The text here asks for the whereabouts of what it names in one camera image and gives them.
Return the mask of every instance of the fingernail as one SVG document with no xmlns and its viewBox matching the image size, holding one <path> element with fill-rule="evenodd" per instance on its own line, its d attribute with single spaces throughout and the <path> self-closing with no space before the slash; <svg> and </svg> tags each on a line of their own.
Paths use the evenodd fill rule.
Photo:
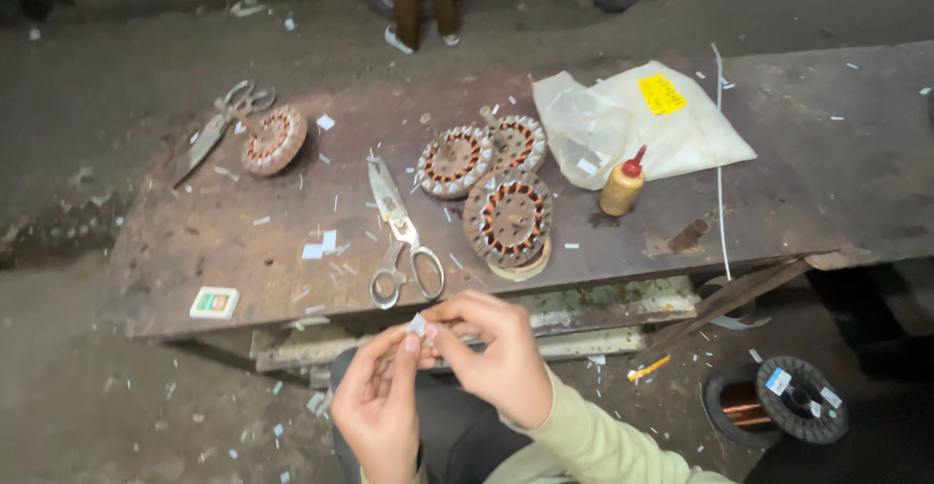
<svg viewBox="0 0 934 484">
<path fill-rule="evenodd" d="M 408 335 L 405 337 L 405 350 L 408 352 L 415 352 L 418 350 L 418 337 L 415 335 Z"/>
</svg>

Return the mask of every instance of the person's right hand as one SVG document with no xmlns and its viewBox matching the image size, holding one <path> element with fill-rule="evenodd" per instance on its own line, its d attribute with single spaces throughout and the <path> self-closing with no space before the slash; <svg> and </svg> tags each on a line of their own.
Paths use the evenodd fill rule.
<svg viewBox="0 0 934 484">
<path fill-rule="evenodd" d="M 529 314 L 521 305 L 475 290 L 464 290 L 421 313 L 425 334 L 454 370 L 464 390 L 491 403 L 525 428 L 540 426 L 554 398 L 542 355 L 535 346 Z M 481 355 L 461 342 L 479 335 Z"/>
</svg>

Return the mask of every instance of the red bottle cap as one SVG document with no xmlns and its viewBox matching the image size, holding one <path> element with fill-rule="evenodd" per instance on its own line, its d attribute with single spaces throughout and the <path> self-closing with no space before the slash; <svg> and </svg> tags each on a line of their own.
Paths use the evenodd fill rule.
<svg viewBox="0 0 934 484">
<path fill-rule="evenodd" d="M 639 149 L 639 153 L 636 154 L 636 157 L 631 160 L 626 160 L 623 164 L 623 174 L 627 178 L 638 178 L 639 174 L 642 173 L 642 166 L 639 164 L 642 162 L 642 156 L 646 154 L 646 146 L 643 144 L 643 147 Z"/>
</svg>

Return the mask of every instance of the metal workbench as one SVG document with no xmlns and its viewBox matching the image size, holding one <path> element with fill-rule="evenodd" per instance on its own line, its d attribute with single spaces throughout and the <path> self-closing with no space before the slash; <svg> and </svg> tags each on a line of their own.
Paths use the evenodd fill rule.
<svg viewBox="0 0 934 484">
<path fill-rule="evenodd" d="M 706 73 L 699 84 L 716 95 L 713 55 L 686 60 L 670 53 L 657 59 L 684 73 Z M 567 69 L 578 81 L 592 83 L 642 61 L 601 59 L 532 76 Z M 723 92 L 724 114 L 758 154 L 723 169 L 727 251 L 734 270 L 753 274 L 701 302 L 701 318 L 693 325 L 810 266 L 934 254 L 934 142 L 928 98 L 919 94 L 934 86 L 932 43 L 728 59 L 724 75 L 736 84 Z M 300 321 L 307 308 L 318 305 L 324 308 L 315 316 L 336 319 L 375 311 L 369 285 L 389 244 L 389 228 L 380 231 L 377 211 L 365 205 L 373 201 L 366 171 L 370 149 L 391 169 L 422 243 L 445 264 L 443 297 L 468 287 L 517 295 L 723 269 L 716 170 L 646 183 L 634 211 L 614 218 L 601 214 L 599 192 L 571 185 L 549 156 L 539 176 L 557 193 L 553 251 L 541 275 L 520 283 L 493 275 L 473 254 L 462 234 L 462 202 L 435 200 L 421 190 L 410 194 L 413 176 L 405 169 L 415 166 L 429 141 L 418 118 L 431 113 L 435 126 L 450 128 L 480 121 L 477 110 L 494 104 L 501 114 L 537 117 L 524 72 L 377 83 L 286 101 L 310 117 L 311 128 L 296 160 L 272 178 L 241 173 L 235 182 L 213 171 L 240 169 L 244 138 L 232 132 L 189 179 L 192 192 L 174 195 L 168 187 L 173 158 L 187 143 L 180 137 L 177 146 L 157 156 L 113 250 L 103 309 L 126 323 L 129 337 L 169 341 L 281 326 Z M 314 119 L 322 114 L 336 125 L 319 133 Z M 268 215 L 268 223 L 253 226 Z M 648 237 L 672 237 L 697 217 L 712 226 L 702 252 L 645 252 Z M 319 228 L 337 229 L 337 244 L 350 247 L 340 256 L 303 260 L 303 245 L 319 241 Z M 578 243 L 579 249 L 566 249 L 565 243 Z M 337 276 L 335 287 L 330 262 L 346 263 L 357 274 Z M 189 318 L 202 286 L 239 289 L 231 320 Z M 306 286 L 310 294 L 296 301 Z M 424 303 L 418 289 L 407 286 L 392 310 L 408 307 L 410 314 Z M 642 321 L 634 316 L 618 324 Z M 656 342 L 675 339 L 691 325 L 670 326 L 669 336 L 663 333 Z"/>
</svg>

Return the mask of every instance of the person's left hand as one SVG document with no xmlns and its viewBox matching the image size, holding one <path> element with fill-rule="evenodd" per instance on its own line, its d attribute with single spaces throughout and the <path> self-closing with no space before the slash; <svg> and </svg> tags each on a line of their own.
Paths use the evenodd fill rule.
<svg viewBox="0 0 934 484">
<path fill-rule="evenodd" d="M 334 422 L 373 484 L 403 484 L 414 477 L 414 375 L 425 353 L 421 338 L 406 335 L 402 326 L 384 331 L 357 350 L 334 394 Z"/>
</svg>

